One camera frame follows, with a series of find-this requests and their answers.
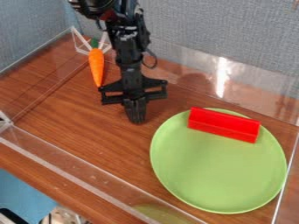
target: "green plate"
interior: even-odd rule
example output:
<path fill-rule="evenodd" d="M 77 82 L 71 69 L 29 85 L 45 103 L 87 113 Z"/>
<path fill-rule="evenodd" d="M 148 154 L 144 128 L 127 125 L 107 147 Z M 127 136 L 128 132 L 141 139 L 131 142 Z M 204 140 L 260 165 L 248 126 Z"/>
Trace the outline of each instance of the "green plate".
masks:
<path fill-rule="evenodd" d="M 279 142 L 264 127 L 256 143 L 188 129 L 188 115 L 189 111 L 171 117 L 153 135 L 151 162 L 164 187 L 208 212 L 239 214 L 262 207 L 286 182 Z"/>

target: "gray wall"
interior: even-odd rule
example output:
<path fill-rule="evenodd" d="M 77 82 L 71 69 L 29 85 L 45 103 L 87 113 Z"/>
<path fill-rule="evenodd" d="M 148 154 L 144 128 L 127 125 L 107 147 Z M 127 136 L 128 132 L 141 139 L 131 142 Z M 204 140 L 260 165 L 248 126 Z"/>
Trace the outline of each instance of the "gray wall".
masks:
<path fill-rule="evenodd" d="M 292 0 L 140 0 L 140 4 L 155 39 L 299 74 L 299 10 L 292 10 Z M 83 17 L 79 21 L 84 33 L 97 35 L 93 22 Z M 155 46 L 159 55 L 175 60 L 169 47 Z"/>
<path fill-rule="evenodd" d="M 1 0 L 0 71 L 69 26 L 61 0 Z"/>

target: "black robotic arm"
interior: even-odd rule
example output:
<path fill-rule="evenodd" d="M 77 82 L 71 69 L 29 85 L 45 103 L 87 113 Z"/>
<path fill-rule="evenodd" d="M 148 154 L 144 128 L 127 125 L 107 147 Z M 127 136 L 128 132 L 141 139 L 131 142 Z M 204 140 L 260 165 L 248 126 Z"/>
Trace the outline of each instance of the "black robotic arm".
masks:
<path fill-rule="evenodd" d="M 136 0 L 68 0 L 72 8 L 87 18 L 105 21 L 112 48 L 116 50 L 116 64 L 121 79 L 99 88 L 101 103 L 121 103 L 132 123 L 145 120 L 145 105 L 151 100 L 167 97 L 165 80 L 149 79 L 141 74 L 144 52 L 149 31 L 145 29 L 144 12 Z"/>

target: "red rectangular block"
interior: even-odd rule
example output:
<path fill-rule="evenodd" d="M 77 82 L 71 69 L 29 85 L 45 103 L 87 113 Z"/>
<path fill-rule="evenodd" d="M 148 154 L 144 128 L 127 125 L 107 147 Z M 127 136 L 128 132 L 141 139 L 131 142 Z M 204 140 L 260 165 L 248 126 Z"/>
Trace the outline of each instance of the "red rectangular block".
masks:
<path fill-rule="evenodd" d="M 188 128 L 235 138 L 248 143 L 258 140 L 260 122 L 205 108 L 191 108 Z"/>

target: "wooden table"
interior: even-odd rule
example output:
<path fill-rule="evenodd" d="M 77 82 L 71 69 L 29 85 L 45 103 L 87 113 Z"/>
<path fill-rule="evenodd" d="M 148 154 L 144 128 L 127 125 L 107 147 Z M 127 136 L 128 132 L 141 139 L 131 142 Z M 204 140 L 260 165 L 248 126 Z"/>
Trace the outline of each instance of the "wooden table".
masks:
<path fill-rule="evenodd" d="M 112 56 L 112 54 L 107 56 L 107 83 L 119 78 Z M 215 90 L 207 74 L 165 60 L 160 60 L 159 67 L 153 71 L 144 70 L 144 73 L 151 77 L 165 78 L 171 81 L 168 99 L 151 101 L 147 122 L 133 125 L 127 120 L 120 105 L 100 106 L 99 92 L 89 76 L 87 57 L 75 53 L 71 37 L 65 36 L 1 78 L 0 108 L 9 117 L 13 117 L 19 128 L 55 144 L 207 223 L 271 223 L 276 199 L 258 210 L 235 215 L 207 213 L 181 203 L 156 179 L 148 157 L 149 143 L 163 122 L 191 106 L 223 108 L 262 121 L 276 136 L 288 160 L 295 147 L 298 128 L 287 122 L 298 117 L 294 113 L 298 101 L 232 81 L 228 86 L 238 91 L 238 95 L 230 95 L 230 92 L 224 95 L 224 100 L 235 97 L 235 104 L 230 104 L 211 97 Z M 61 81 L 63 85 L 56 86 L 55 92 L 43 94 L 56 81 Z M 39 100 L 35 104 L 27 107 L 28 102 L 36 98 Z M 287 122 L 267 116 L 274 113 L 270 106 L 264 106 L 258 111 L 266 115 L 243 108 L 252 107 L 259 100 L 259 103 L 266 105 L 275 101 L 275 109 L 279 115 L 284 115 Z M 290 198 L 298 197 L 295 195 L 299 189 L 299 164 L 294 165 L 298 167 L 291 173 L 286 194 Z M 119 207 L 107 203 L 95 193 L 3 144 L 0 145 L 0 166 L 93 223 L 143 223 Z M 282 213 L 279 219 L 284 220 L 282 222 L 284 224 L 296 223 L 299 217 L 295 205 L 288 203 L 287 206 L 290 213 Z"/>

